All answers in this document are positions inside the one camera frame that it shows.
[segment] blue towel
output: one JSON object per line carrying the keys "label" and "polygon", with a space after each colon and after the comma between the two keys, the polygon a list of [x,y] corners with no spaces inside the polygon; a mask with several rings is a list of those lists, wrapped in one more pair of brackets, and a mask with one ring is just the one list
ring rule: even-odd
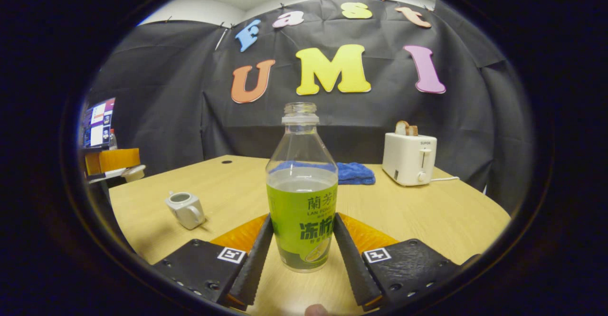
{"label": "blue towel", "polygon": [[374,184],[376,176],[363,164],[338,163],[338,184]]}
{"label": "blue towel", "polygon": [[[300,163],[293,160],[283,162],[271,170],[271,173],[288,167],[319,167],[333,171],[334,166],[331,164],[310,164]],[[337,163],[338,167],[338,184],[374,184],[376,177],[372,170],[369,170],[363,164],[359,163]]]}

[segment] computer monitor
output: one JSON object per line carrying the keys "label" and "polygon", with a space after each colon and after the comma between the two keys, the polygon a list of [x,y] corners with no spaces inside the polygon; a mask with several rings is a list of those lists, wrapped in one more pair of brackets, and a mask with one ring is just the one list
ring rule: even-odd
{"label": "computer monitor", "polygon": [[105,100],[86,110],[82,119],[84,148],[109,145],[115,99]]}

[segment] black fabric curtain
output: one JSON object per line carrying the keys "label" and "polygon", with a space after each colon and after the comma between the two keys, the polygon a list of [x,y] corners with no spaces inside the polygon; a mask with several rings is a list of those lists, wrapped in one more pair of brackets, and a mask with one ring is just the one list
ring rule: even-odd
{"label": "black fabric curtain", "polygon": [[[363,3],[373,16],[348,19],[345,2]],[[398,7],[419,12],[432,27],[414,24]],[[302,11],[304,21],[274,28],[289,11]],[[241,52],[235,37],[256,19],[257,40]],[[298,51],[318,48],[331,61],[350,44],[365,48],[369,92],[321,87],[315,95],[296,93],[302,80]],[[407,45],[432,50],[445,93],[417,89]],[[236,103],[235,69],[252,67],[250,91],[260,73],[256,65],[265,60],[275,61],[265,93]],[[232,29],[194,21],[144,24],[102,67],[89,102],[109,97],[116,97],[119,147],[140,148],[146,175],[224,154],[269,158],[283,135],[283,106],[300,100],[317,104],[319,134],[337,162],[381,163],[384,134],[406,120],[420,134],[437,137],[435,166],[480,191],[488,184],[488,196],[508,212],[525,196],[531,172],[532,124],[514,70],[491,41],[440,2],[427,11],[388,0],[310,0]]]}

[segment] toaster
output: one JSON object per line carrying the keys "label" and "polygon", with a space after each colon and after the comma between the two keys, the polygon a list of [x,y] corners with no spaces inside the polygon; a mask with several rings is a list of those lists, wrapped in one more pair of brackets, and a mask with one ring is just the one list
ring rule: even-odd
{"label": "toaster", "polygon": [[403,186],[429,184],[435,167],[437,138],[387,133],[382,169]]}

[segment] small bottle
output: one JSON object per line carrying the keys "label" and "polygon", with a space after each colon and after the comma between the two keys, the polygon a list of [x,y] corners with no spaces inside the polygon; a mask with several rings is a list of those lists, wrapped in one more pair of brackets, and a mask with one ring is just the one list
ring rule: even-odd
{"label": "small bottle", "polygon": [[110,150],[117,150],[118,143],[116,143],[116,136],[114,134],[114,129],[110,128]]}
{"label": "small bottle", "polygon": [[272,227],[281,260],[297,272],[327,262],[336,213],[338,170],[317,133],[317,107],[285,105],[285,135],[266,165]]}

